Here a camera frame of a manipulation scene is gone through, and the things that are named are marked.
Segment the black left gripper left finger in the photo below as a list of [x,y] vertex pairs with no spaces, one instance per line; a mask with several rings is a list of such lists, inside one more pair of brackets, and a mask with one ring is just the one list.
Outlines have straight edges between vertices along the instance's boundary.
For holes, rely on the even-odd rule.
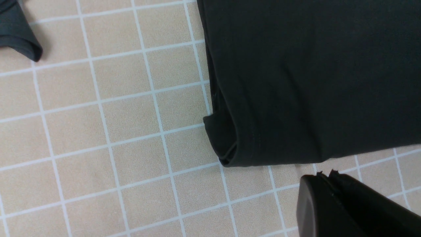
[[301,237],[366,237],[324,174],[300,179],[296,218]]

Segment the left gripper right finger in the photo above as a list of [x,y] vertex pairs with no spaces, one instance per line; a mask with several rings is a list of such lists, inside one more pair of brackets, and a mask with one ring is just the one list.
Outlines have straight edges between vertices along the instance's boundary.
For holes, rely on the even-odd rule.
[[331,171],[324,177],[335,210],[329,214],[338,236],[419,237],[420,215],[357,179]]

